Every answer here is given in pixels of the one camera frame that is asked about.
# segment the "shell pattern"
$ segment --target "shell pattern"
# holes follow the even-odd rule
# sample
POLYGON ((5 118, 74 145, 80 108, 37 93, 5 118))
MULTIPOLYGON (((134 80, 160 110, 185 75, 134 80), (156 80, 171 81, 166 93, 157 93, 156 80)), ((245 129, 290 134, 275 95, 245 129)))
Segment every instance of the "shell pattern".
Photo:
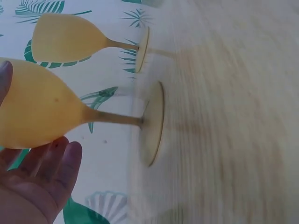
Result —
POLYGON ((110 224, 126 224, 127 198, 123 193, 97 191, 85 199, 85 204, 106 218, 110 224))

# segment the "wooden surface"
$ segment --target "wooden surface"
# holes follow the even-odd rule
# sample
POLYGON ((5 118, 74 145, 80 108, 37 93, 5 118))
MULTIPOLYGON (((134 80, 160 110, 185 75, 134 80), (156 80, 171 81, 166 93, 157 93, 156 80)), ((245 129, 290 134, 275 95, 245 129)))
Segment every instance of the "wooden surface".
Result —
POLYGON ((299 221, 299 2, 164 0, 154 16, 133 115, 165 90, 155 163, 132 127, 132 223, 299 221))

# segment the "palm leaf print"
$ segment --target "palm leaf print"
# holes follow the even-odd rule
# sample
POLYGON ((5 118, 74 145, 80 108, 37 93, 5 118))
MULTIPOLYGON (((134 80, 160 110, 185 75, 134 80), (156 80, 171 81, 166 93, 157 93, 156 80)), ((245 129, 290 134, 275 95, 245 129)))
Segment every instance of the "palm leaf print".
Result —
POLYGON ((110 224, 99 213, 75 202, 72 197, 63 208, 65 224, 110 224))
POLYGON ((3 6, 0 5, 0 15, 4 12, 3 6))
MULTIPOLYGON (((131 44, 134 45, 138 45, 136 42, 131 41, 126 39, 128 42, 130 42, 131 44)), ((129 68, 125 68, 123 69, 126 72, 130 72, 130 73, 135 73, 135 64, 136 64, 136 56, 137 56, 137 51, 136 50, 132 50, 132 49, 123 49, 123 51, 121 51, 121 53, 124 53, 125 56, 124 57, 119 57, 122 60, 125 61, 125 63, 123 63, 123 65, 128 65, 129 68)))
MULTIPOLYGON (((118 89, 118 87, 115 86, 115 87, 104 89, 104 90, 101 90, 98 92, 92 92, 92 93, 89 93, 89 94, 86 94, 86 95, 80 97, 80 99, 86 105, 89 105, 90 108, 97 110, 99 108, 99 106, 101 106, 102 103, 107 101, 110 97, 112 97, 115 94, 117 89, 118 89), (88 103, 88 102, 86 102, 88 99, 93 99, 93 101, 88 103)), ((93 133, 93 122, 88 123, 88 127, 89 127, 90 133, 92 134, 93 133)))
POLYGON ((18 168, 28 153, 29 153, 29 149, 22 150, 21 154, 15 159, 14 163, 10 166, 10 168, 8 170, 18 168))
POLYGON ((131 20, 132 23, 130 24, 130 27, 131 26, 135 26, 136 28, 145 27, 146 23, 151 23, 150 20, 153 19, 150 15, 145 14, 145 11, 143 11, 142 9, 136 9, 135 12, 134 11, 124 12, 124 14, 126 14, 127 17, 121 17, 120 19, 131 20))
MULTIPOLYGON (((51 1, 51 0, 21 0, 21 3, 15 10, 14 17, 26 18, 17 23, 37 23, 37 20, 43 13, 62 13, 64 9, 64 0, 51 1)), ((73 15, 80 15, 92 12, 91 10, 75 13, 73 15)))
POLYGON ((29 62, 33 62, 35 64, 39 64, 41 66, 43 66, 44 68, 48 68, 48 69, 54 69, 54 68, 58 68, 58 67, 69 67, 69 66, 73 66, 73 65, 76 65, 80 62, 83 62, 83 61, 86 61, 88 60, 89 58, 91 58, 91 56, 87 57, 87 58, 84 58, 80 61, 76 61, 76 62, 67 62, 67 63, 57 63, 57 62, 52 62, 52 63, 49 63, 49 62, 36 62, 34 59, 33 59, 33 56, 32 56, 32 47, 31 47, 31 44, 32 44, 32 40, 30 40, 28 43, 27 43, 27 46, 25 48, 25 51, 24 51, 24 57, 25 57, 25 60, 26 61, 29 61, 29 62))

